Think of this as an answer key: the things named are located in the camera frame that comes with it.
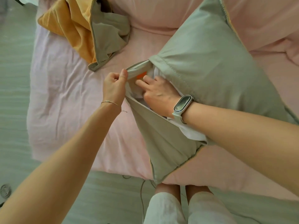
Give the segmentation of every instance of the hand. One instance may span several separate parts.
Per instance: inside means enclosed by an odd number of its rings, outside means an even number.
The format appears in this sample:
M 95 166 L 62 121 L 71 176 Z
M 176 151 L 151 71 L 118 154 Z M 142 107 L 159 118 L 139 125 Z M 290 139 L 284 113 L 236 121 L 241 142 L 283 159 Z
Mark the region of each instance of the hand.
M 152 79 L 145 75 L 143 81 L 136 81 L 136 85 L 145 91 L 144 100 L 154 112 L 173 118 L 173 108 L 181 96 L 170 82 L 160 76 Z
M 121 108 L 126 94 L 127 79 L 128 72 L 126 69 L 122 69 L 120 74 L 110 72 L 104 80 L 103 101 L 112 101 Z

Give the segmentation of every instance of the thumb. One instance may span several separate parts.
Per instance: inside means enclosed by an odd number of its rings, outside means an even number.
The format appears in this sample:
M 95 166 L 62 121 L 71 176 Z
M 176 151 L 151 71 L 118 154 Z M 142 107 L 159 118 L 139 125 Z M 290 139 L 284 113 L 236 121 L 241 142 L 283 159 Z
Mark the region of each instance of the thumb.
M 125 83 L 127 79 L 128 79 L 128 71 L 126 69 L 122 69 L 118 80 L 121 81 L 122 83 Z

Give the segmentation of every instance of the white pants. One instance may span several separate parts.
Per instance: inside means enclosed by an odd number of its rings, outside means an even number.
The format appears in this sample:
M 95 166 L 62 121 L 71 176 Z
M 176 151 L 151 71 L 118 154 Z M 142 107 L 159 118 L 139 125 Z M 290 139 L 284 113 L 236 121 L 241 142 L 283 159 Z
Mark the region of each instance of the white pants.
M 181 204 L 175 196 L 155 194 L 147 208 L 144 224 L 186 224 Z M 189 202 L 189 224 L 237 224 L 224 204 L 212 193 L 199 192 Z

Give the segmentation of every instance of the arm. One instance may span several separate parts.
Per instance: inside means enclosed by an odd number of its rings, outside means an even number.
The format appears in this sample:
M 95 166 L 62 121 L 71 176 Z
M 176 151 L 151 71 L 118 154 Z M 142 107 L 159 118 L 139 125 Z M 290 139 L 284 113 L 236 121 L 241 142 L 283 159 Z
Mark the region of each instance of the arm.
M 84 126 L 38 166 L 0 209 L 0 223 L 61 223 L 77 198 L 96 154 L 121 111 L 127 71 L 110 73 L 102 103 Z
M 144 100 L 155 112 L 173 117 L 180 96 L 167 80 L 145 76 L 136 84 L 145 90 Z M 182 117 L 235 157 L 299 196 L 299 126 L 196 102 Z

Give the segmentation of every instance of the crumpled bedding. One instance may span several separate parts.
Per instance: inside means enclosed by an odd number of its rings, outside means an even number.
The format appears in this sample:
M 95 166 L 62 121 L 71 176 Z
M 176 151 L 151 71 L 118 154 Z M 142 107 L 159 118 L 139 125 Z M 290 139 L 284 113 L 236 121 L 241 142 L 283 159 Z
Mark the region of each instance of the crumpled bedding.
M 27 117 L 29 143 L 35 159 L 45 160 L 83 125 L 102 101 L 102 83 L 109 72 L 119 72 L 158 53 L 202 0 L 110 1 L 116 13 L 129 16 L 131 38 L 96 73 L 88 70 L 87 63 L 65 38 L 37 26 Z M 267 72 L 283 101 L 299 115 L 299 0 L 226 2 L 247 49 Z M 51 3 L 52 0 L 40 0 L 39 14 Z M 158 14 L 161 9 L 163 17 Z M 93 169 L 151 179 L 144 140 L 126 102 L 122 109 L 127 113 L 122 112 L 112 124 Z M 165 182 L 299 200 L 217 146 L 205 147 L 200 156 L 176 170 Z

